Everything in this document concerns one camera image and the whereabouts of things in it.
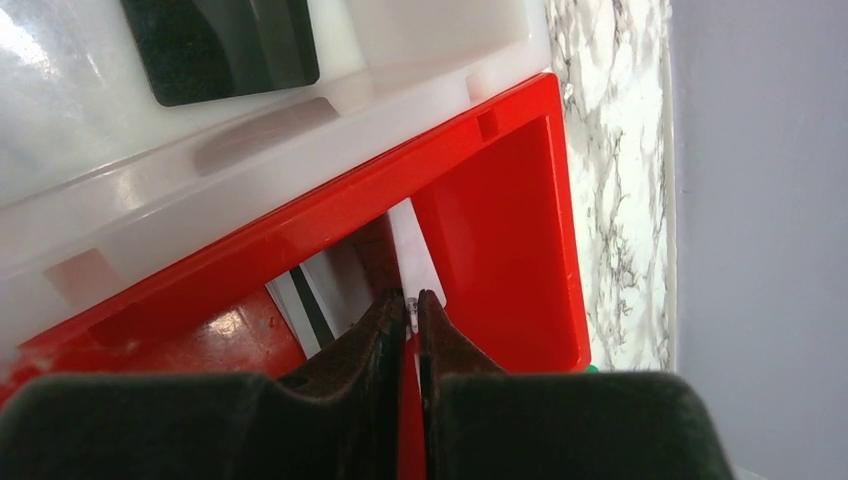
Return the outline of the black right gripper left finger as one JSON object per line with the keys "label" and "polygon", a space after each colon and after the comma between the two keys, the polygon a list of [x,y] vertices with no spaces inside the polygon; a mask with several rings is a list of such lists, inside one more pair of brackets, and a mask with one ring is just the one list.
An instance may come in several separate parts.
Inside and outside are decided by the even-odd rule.
{"label": "black right gripper left finger", "polygon": [[290,373],[49,375],[1,414],[5,479],[392,479],[405,300]]}

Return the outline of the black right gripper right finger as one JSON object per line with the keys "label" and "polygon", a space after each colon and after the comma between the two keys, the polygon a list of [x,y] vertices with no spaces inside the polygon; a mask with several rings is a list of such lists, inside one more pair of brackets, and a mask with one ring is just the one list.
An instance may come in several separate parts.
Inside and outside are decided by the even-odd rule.
{"label": "black right gripper right finger", "polygon": [[432,479],[729,479],[708,411],[665,372],[510,374],[417,301]]}

